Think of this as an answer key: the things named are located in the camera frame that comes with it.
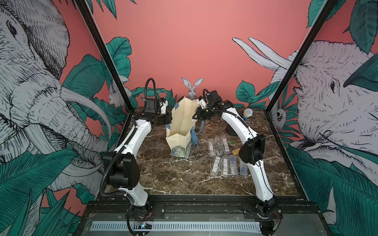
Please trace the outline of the cream canvas tote bag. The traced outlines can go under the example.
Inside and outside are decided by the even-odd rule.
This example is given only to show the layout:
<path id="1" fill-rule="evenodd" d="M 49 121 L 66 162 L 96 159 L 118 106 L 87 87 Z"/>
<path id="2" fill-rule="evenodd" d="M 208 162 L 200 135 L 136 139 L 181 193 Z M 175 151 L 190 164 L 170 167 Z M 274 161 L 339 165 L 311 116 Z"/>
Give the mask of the cream canvas tote bag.
<path id="1" fill-rule="evenodd" d="M 202 132 L 204 123 L 196 132 L 197 120 L 194 120 L 193 116 L 199 107 L 197 99 L 190 100 L 186 97 L 173 107 L 171 124 L 166 125 L 166 141 L 171 149 L 171 156 L 187 158 L 192 146 L 198 145 L 198 135 Z"/>

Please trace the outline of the clear compass set case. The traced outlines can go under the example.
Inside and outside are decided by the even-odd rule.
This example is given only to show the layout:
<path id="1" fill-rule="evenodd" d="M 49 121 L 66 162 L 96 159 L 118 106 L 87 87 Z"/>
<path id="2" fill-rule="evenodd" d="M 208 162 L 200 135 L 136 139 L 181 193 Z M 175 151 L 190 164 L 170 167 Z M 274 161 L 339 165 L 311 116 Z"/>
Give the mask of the clear compass set case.
<path id="1" fill-rule="evenodd" d="M 227 155 L 224 155 L 222 157 L 221 175 L 223 177 L 229 176 L 229 158 Z"/>

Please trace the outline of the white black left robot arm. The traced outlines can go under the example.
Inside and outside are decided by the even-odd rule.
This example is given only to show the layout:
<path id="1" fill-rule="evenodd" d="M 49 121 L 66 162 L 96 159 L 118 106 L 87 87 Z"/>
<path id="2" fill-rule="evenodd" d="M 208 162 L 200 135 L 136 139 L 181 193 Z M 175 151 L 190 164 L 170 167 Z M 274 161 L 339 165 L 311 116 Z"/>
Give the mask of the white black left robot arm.
<path id="1" fill-rule="evenodd" d="M 135 207 L 146 205 L 148 193 L 139 183 L 140 169 L 136 157 L 154 125 L 171 124 L 172 115 L 167 107 L 168 101 L 164 98 L 147 98 L 142 111 L 132 116 L 132 128 L 126 138 L 113 152 L 104 156 L 105 172 L 100 182 L 100 196 L 120 193 Z"/>

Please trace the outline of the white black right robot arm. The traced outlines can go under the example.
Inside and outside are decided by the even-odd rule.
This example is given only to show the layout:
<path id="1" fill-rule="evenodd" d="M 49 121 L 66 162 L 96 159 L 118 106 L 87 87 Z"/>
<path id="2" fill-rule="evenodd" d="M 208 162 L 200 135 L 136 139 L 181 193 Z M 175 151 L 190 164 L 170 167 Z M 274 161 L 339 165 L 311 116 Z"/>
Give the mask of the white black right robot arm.
<path id="1" fill-rule="evenodd" d="M 246 163 L 252 174 L 256 196 L 259 199 L 256 206 L 257 214 L 262 219 L 268 219 L 274 214 L 278 202 L 264 168 L 263 154 L 266 137 L 250 128 L 238 114 L 233 103 L 222 100 L 215 90 L 204 89 L 203 95 L 199 98 L 199 104 L 200 107 L 195 112 L 193 119 L 204 121 L 210 120 L 213 116 L 219 116 L 240 138 L 243 146 L 239 151 L 239 157 Z"/>

